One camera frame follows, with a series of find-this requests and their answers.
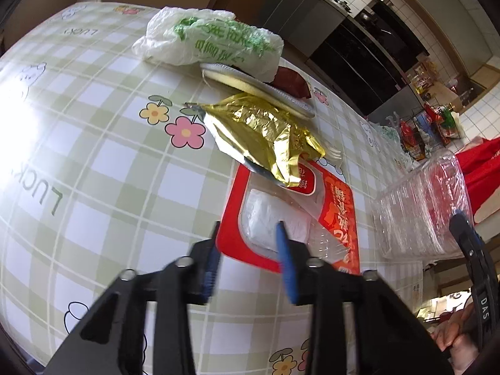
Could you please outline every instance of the gold foil wrapper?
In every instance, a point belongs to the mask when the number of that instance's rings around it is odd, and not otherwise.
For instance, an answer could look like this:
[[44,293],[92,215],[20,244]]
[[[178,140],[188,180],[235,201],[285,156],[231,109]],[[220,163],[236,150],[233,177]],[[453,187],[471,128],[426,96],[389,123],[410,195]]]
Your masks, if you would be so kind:
[[311,132],[288,112],[267,101],[240,93],[217,104],[199,104],[203,122],[219,149],[236,160],[243,158],[267,169],[287,188],[298,186],[298,159],[325,155]]

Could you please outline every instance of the crumpled plastic bag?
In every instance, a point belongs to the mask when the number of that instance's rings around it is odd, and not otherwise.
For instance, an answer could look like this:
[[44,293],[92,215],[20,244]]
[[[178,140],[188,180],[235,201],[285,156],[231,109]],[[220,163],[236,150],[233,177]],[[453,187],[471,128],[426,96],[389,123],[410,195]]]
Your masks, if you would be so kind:
[[147,24],[132,51],[143,59],[171,65],[195,62],[236,66],[263,82],[272,82],[283,40],[271,31],[236,21],[229,11],[165,7]]

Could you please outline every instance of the table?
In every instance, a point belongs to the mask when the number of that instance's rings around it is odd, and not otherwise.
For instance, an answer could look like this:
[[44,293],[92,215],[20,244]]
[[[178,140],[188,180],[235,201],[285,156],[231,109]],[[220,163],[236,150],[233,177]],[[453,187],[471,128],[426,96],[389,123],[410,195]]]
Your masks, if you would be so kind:
[[[131,52],[156,12],[78,3],[0,59],[0,319],[42,364],[122,269],[161,269],[208,238],[236,173],[201,121],[183,114],[184,102],[213,103],[235,91],[206,84],[197,65],[150,64]],[[422,263],[383,259],[371,217],[371,200],[402,175],[396,156],[301,74],[313,92],[314,124],[346,157],[337,173],[353,191],[362,270],[378,269],[415,309]],[[162,103],[167,113],[157,111]],[[287,302],[277,274],[227,257],[219,272],[211,303],[190,309],[198,372],[303,371],[308,308]],[[151,373],[153,308],[145,333]]]

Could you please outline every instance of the red cloth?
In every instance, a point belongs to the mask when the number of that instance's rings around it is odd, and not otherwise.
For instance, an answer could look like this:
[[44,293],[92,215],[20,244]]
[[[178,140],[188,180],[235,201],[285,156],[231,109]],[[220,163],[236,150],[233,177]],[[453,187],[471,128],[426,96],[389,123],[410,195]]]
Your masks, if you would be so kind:
[[500,138],[485,139],[483,144],[456,154],[471,199],[472,215],[500,185],[499,154]]

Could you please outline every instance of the tablecloth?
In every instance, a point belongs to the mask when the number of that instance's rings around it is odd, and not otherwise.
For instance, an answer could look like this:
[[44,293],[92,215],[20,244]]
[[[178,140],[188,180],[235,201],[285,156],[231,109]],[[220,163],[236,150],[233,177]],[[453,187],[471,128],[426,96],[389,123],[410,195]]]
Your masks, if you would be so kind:
[[[223,213],[237,164],[184,103],[235,90],[196,65],[134,57],[157,11],[77,3],[0,59],[0,320],[43,364],[122,269],[161,269]],[[371,200],[401,176],[397,156],[326,87],[282,65],[308,81],[313,123],[345,155],[326,168],[352,188],[362,270],[415,309],[422,263],[385,260],[374,241]],[[288,303],[277,274],[223,257],[211,303],[189,311],[198,373],[304,370],[309,310]],[[151,373],[153,306],[144,336]]]

